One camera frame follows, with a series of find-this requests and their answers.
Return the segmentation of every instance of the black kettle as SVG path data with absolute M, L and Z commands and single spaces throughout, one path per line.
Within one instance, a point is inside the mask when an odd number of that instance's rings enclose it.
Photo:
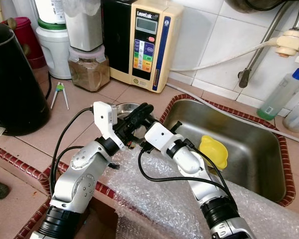
M 12 29 L 0 23 L 0 127 L 5 135 L 36 131 L 49 107 Z

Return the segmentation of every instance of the faucet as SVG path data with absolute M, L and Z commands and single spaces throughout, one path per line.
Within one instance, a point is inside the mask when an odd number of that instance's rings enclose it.
M 283 4 L 283 6 L 279 9 L 277 12 L 275 18 L 273 19 L 272 23 L 270 24 L 267 32 L 265 33 L 261 43 L 268 41 L 270 37 L 272 36 L 274 30 L 276 29 L 276 26 L 280 22 L 281 18 L 286 13 L 287 9 L 293 4 L 292 1 L 287 1 Z M 299 31 L 299 11 L 296 18 L 296 21 L 291 28 L 291 30 Z M 249 78 L 252 76 L 252 74 L 255 72 L 256 68 L 259 66 L 261 60 L 264 58 L 265 54 L 267 53 L 268 49 L 264 50 L 263 48 L 259 48 L 255 51 L 253 57 L 251 58 L 250 62 L 248 63 L 247 67 L 238 73 L 238 79 L 239 79 L 239 87 L 245 88 L 248 85 Z

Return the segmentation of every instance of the yellow cup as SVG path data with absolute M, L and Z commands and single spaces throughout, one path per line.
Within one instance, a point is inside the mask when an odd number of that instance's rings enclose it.
M 209 157 L 219 170 L 224 170 L 227 167 L 228 151 L 221 142 L 214 140 L 208 135 L 204 135 L 201 138 L 199 151 Z

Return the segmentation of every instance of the plastic bottle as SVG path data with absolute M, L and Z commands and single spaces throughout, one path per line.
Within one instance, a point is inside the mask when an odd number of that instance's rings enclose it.
M 278 87 L 257 110 L 257 114 L 265 120 L 272 120 L 298 91 L 299 68 L 293 74 L 285 75 Z

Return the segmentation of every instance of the sink rim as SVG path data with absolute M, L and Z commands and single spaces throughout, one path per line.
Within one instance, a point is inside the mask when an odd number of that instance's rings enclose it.
M 174 96 L 171 99 L 171 101 L 169 102 L 169 104 L 167 105 L 165 111 L 163 112 L 162 116 L 159 119 L 159 121 L 162 124 L 164 123 L 165 119 L 167 118 L 167 115 L 169 114 L 169 112 L 170 112 L 172 106 L 174 105 L 174 103 L 176 101 L 180 101 L 180 100 L 192 100 L 192 101 L 199 102 L 198 100 L 196 100 L 195 98 L 193 98 L 193 97 L 191 97 L 187 94 L 181 94 L 181 95 Z M 255 116 L 251 116 L 249 114 L 240 112 L 240 111 L 232 109 L 230 107 L 226 107 L 226 106 L 217 104 L 215 102 L 212 102 L 212 101 L 209 101 L 209 100 L 206 100 L 206 99 L 203 99 L 203 100 L 205 100 L 206 102 L 212 104 L 213 106 L 217 107 L 218 109 L 220 109 L 222 111 L 225 111 L 225 112 L 228 112 L 228 113 L 233 114 L 235 116 L 239 116 L 241 118 L 253 121 L 255 123 L 262 124 L 262 125 L 264 125 L 268 128 L 278 130 L 274 125 L 272 125 L 271 123 L 265 121 L 264 119 L 261 119 L 261 118 L 255 117 Z M 292 173 L 292 170 L 291 170 L 291 164 L 290 164 L 290 159 L 289 159 L 289 154 L 288 154 L 286 138 L 281 136 L 281 135 L 277 135 L 275 133 L 273 133 L 273 134 L 277 138 L 278 143 L 279 143 L 280 153 L 281 153 L 281 158 L 282 158 L 282 163 L 283 163 L 284 176 L 285 176 L 285 185 L 286 185 L 286 194 L 285 194 L 284 198 L 282 198 L 280 201 L 278 201 L 276 203 L 283 206 L 283 207 L 286 207 L 290 203 L 292 203 L 292 201 L 295 199 L 296 188 L 295 188 L 295 183 L 294 183 L 294 180 L 293 180 L 293 173 Z

